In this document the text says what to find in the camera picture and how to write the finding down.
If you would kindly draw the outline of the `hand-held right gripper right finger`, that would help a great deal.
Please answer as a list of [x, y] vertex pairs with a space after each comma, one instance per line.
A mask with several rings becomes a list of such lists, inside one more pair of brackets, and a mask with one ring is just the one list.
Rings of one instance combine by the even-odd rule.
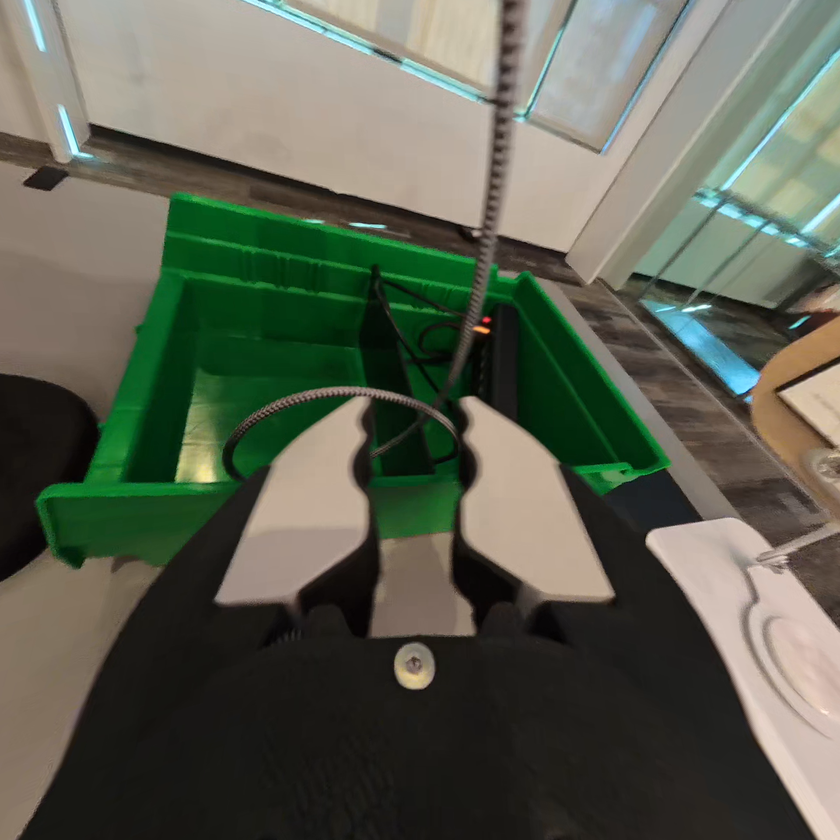
[[476, 396], [463, 397], [465, 455], [475, 475], [458, 504], [456, 536], [512, 583], [515, 603], [609, 603], [606, 575], [559, 461]]

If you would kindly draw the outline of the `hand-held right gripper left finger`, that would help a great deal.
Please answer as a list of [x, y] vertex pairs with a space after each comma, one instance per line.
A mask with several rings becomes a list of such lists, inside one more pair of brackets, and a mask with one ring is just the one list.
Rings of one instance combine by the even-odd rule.
[[370, 609], [381, 573], [368, 491], [371, 409], [368, 397], [352, 397], [272, 461], [216, 604]]

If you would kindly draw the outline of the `grey usb hub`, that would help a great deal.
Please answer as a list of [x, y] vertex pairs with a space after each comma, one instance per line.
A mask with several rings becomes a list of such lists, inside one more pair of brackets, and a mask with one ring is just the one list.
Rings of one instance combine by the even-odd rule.
[[520, 318], [507, 303], [497, 304], [474, 328], [473, 393], [514, 423], [518, 422]]

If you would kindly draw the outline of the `green plastic bin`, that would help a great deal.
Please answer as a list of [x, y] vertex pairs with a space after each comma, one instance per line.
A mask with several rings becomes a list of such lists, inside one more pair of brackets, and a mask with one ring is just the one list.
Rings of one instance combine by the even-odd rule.
[[[369, 350], [371, 268], [396, 336]], [[222, 460], [247, 416], [331, 386], [402, 391], [432, 402], [445, 382], [475, 261], [186, 194], [171, 198], [161, 274], [85, 479], [37, 499], [48, 546], [80, 568], [128, 555], [165, 565], [236, 489]], [[484, 313], [518, 310], [518, 422], [598, 495], [670, 466], [641, 418], [529, 272], [491, 268]], [[380, 535], [452, 529], [458, 461], [429, 422], [373, 466]]]

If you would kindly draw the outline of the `black textured pad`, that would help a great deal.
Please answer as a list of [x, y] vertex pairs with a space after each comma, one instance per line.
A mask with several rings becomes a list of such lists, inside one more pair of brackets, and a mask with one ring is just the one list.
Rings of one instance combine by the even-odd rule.
[[75, 393], [1, 374], [2, 581], [45, 550], [37, 498], [55, 484], [83, 480], [99, 437], [96, 415]]

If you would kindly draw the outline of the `instruction poster on board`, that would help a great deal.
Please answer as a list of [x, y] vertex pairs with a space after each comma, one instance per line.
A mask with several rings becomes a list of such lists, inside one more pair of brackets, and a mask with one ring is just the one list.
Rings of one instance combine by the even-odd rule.
[[752, 425], [768, 450], [817, 502], [830, 519], [839, 517], [838, 499], [805, 467], [804, 458], [825, 442], [777, 395], [777, 388], [830, 364], [839, 355], [839, 321], [825, 323], [784, 347], [763, 367], [752, 389]]

